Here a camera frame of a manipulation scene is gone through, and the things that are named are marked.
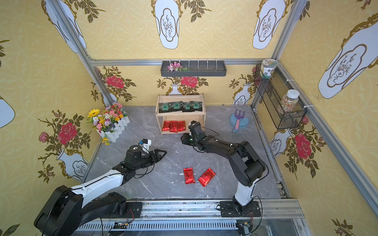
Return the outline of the green tea bag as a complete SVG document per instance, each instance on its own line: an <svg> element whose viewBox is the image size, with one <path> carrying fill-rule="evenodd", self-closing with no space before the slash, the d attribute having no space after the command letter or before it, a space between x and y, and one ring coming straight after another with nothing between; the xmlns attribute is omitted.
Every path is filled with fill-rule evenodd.
<svg viewBox="0 0 378 236"><path fill-rule="evenodd" d="M170 102L170 109L172 112L178 112L183 110L183 101Z"/></svg>
<svg viewBox="0 0 378 236"><path fill-rule="evenodd" d="M159 105L158 105L158 112L159 113L172 112L171 103L170 102L159 103Z"/></svg>
<svg viewBox="0 0 378 236"><path fill-rule="evenodd" d="M182 103L182 112L194 112L194 103L192 101Z"/></svg>
<svg viewBox="0 0 378 236"><path fill-rule="evenodd" d="M194 111L203 111L203 103L201 101L191 101L191 105Z"/></svg>

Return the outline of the wooden two-tier shelf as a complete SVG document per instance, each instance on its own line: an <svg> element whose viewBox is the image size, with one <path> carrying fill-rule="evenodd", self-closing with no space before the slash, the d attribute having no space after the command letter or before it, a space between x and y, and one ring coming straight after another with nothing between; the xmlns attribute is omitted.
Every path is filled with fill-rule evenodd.
<svg viewBox="0 0 378 236"><path fill-rule="evenodd" d="M190 102L190 101L200 101L202 102L202 111L193 111L193 112L183 112L183 111L176 111L176 112L168 112L168 113L161 113L159 111L159 104L160 103L167 103L167 102ZM155 115L158 121L158 126L161 131L161 134L174 134L170 131L163 131L162 126L163 122L165 121L185 121L186 126L188 127L192 121L200 122L202 126L206 124L206 107L205 107L205 99L204 94L200 95L159 95L157 97L157 104L155 109ZM180 133L189 133L188 128L186 130L178 132Z"/></svg>

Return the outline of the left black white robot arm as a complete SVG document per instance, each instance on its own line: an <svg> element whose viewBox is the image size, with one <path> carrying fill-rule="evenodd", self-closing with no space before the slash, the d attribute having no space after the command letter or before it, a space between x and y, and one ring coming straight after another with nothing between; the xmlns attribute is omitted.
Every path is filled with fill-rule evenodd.
<svg viewBox="0 0 378 236"><path fill-rule="evenodd" d="M137 170L154 166L167 152L149 151L132 145L124 161L104 175L74 187L62 185L54 190L38 216L34 226L44 236L70 236L80 226L105 215L126 216L135 214L127 200L112 192L137 175Z"/></svg>

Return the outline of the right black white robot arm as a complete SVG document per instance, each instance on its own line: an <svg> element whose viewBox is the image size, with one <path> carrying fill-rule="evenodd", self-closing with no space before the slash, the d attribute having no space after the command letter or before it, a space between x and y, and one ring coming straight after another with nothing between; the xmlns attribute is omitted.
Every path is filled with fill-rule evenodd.
<svg viewBox="0 0 378 236"><path fill-rule="evenodd" d="M258 156L247 141L230 143L213 135L206 135L201 124L192 121L189 132L184 133L181 142L191 146L197 152L217 154L229 161L231 169L238 180L237 191L232 200L234 215L246 216L253 213L253 191L256 184L269 174L266 163Z"/></svg>

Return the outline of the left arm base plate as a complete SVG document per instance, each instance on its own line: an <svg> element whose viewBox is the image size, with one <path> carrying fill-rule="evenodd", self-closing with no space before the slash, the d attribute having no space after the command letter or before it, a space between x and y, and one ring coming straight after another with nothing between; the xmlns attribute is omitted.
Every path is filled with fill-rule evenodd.
<svg viewBox="0 0 378 236"><path fill-rule="evenodd" d="M142 206L142 202L123 202L119 207L119 216L121 218L140 218Z"/></svg>

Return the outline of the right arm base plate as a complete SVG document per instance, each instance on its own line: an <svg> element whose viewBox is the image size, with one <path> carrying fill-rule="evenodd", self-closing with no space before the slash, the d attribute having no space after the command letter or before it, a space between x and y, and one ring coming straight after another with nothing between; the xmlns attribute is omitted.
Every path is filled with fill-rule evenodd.
<svg viewBox="0 0 378 236"><path fill-rule="evenodd" d="M257 201L251 201L245 206L236 201L222 201L219 206L222 217L261 217L261 207Z"/></svg>

